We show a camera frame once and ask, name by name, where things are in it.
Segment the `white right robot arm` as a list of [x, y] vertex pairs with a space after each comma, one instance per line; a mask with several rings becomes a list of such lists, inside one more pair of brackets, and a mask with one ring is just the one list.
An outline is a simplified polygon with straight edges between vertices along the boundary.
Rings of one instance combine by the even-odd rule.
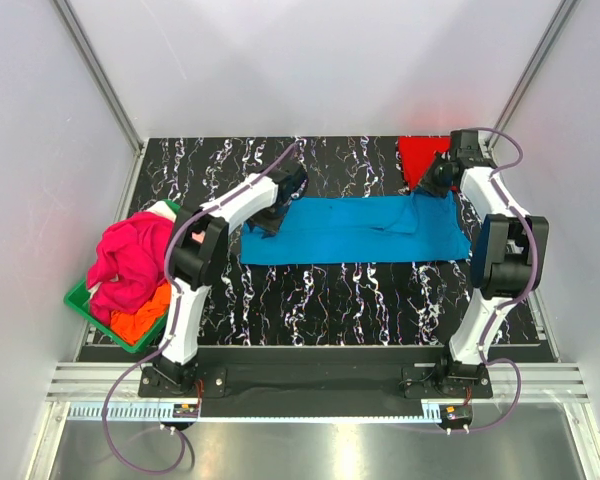
[[488, 350], [507, 314], [540, 284], [549, 236], [544, 216], [530, 214], [505, 186], [502, 173], [523, 159], [520, 145], [510, 141], [515, 161], [498, 166], [483, 147], [474, 127], [450, 133], [449, 148], [437, 153], [420, 178], [416, 191], [444, 197], [451, 190], [471, 202], [481, 230], [471, 248], [473, 293], [458, 330], [448, 343], [450, 362], [434, 371], [434, 384], [446, 396], [456, 396], [470, 383], [465, 366], [487, 363]]

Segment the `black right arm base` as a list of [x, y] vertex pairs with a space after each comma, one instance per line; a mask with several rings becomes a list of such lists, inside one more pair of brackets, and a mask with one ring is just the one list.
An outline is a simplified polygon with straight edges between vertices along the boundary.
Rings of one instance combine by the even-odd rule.
[[399, 388], [408, 399], [490, 399], [493, 390], [486, 366], [465, 364], [444, 353], [432, 366], [402, 369]]

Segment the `blue t shirt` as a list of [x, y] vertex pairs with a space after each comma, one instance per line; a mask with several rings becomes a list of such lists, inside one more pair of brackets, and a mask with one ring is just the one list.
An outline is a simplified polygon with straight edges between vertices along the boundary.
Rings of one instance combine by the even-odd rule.
[[252, 266], [465, 260], [471, 242], [454, 197], [425, 194], [296, 200], [279, 231], [245, 226], [240, 261]]

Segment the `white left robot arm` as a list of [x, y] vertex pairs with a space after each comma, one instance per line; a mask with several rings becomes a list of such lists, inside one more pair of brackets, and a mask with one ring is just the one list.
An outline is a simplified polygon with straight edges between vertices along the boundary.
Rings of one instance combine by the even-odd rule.
[[204, 304], [224, 272], [230, 235], [242, 226], [266, 237], [276, 235], [307, 182], [300, 164], [269, 167], [216, 200], [196, 209], [179, 209], [164, 262], [171, 304], [154, 361], [163, 369], [161, 384], [173, 395], [186, 395], [195, 386], [191, 366], [198, 352]]

